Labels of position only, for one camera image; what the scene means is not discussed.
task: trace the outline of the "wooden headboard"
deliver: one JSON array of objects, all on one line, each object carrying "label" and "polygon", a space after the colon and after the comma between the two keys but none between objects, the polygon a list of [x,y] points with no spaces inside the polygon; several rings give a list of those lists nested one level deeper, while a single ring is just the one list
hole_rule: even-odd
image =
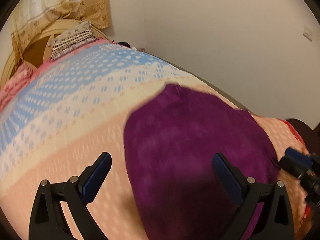
[{"label": "wooden headboard", "polygon": [[[23,59],[36,68],[42,65],[42,63],[50,58],[50,47],[47,46],[49,39],[58,36],[68,29],[76,27],[81,21],[62,19],[55,21],[48,28],[44,29],[40,35],[35,37],[31,44],[23,52]],[[107,38],[103,32],[92,26],[92,30],[97,38]],[[6,82],[15,73],[14,69],[14,53],[10,54],[2,72],[0,80],[0,89],[4,87]]]}]

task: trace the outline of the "curtain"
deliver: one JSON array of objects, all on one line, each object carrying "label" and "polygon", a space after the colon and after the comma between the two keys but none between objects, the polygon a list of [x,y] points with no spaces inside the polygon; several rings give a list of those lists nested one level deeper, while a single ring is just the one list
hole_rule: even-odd
[{"label": "curtain", "polygon": [[91,20],[99,29],[111,25],[109,0],[20,0],[11,17],[15,69],[32,40],[57,19]]},{"label": "curtain", "polygon": [[22,54],[33,38],[55,20],[67,17],[70,12],[68,0],[20,0],[11,14],[15,68],[22,64]]}]

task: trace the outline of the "purple garment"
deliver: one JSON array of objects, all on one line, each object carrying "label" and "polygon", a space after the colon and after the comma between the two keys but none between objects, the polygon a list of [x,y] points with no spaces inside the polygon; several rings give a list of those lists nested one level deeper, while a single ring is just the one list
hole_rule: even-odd
[{"label": "purple garment", "polygon": [[[125,161],[149,240],[217,239],[236,210],[212,172],[215,153],[261,183],[276,182],[276,152],[248,111],[166,85],[129,117]],[[256,209],[244,238],[253,232]]]}]

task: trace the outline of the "bed sheet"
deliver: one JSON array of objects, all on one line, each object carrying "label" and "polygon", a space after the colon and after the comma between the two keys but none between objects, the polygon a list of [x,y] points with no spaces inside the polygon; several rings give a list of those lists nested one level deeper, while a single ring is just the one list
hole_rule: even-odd
[{"label": "bed sheet", "polygon": [[[125,168],[123,130],[130,113],[166,83],[214,94],[236,108],[193,75],[111,43],[95,44],[60,60],[16,96],[0,115],[0,206],[22,239],[28,239],[40,181],[56,183],[79,175],[104,151],[112,155],[112,168],[87,207],[109,239],[147,239]],[[286,123],[254,118],[278,158],[287,147],[304,150]],[[293,199],[300,201],[299,185],[280,176],[293,183]],[[63,209],[74,237],[82,239],[65,203]],[[293,210],[295,221],[300,210]]]}]

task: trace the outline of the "metal screw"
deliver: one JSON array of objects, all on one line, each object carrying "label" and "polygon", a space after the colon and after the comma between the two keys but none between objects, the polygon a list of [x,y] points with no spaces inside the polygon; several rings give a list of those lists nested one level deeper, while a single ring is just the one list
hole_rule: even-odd
[{"label": "metal screw", "polygon": [[249,182],[250,184],[253,184],[256,182],[256,180],[253,177],[248,177],[247,182]]},{"label": "metal screw", "polygon": [[278,180],[277,184],[278,184],[279,187],[283,187],[284,186],[284,183],[281,180]]},{"label": "metal screw", "polygon": [[78,181],[78,177],[77,176],[72,176],[71,178],[70,178],[70,182],[72,182],[72,183],[75,183],[75,182],[77,182]]},{"label": "metal screw", "polygon": [[46,179],[44,179],[43,181],[40,182],[41,186],[45,186],[48,184],[48,181]]}]

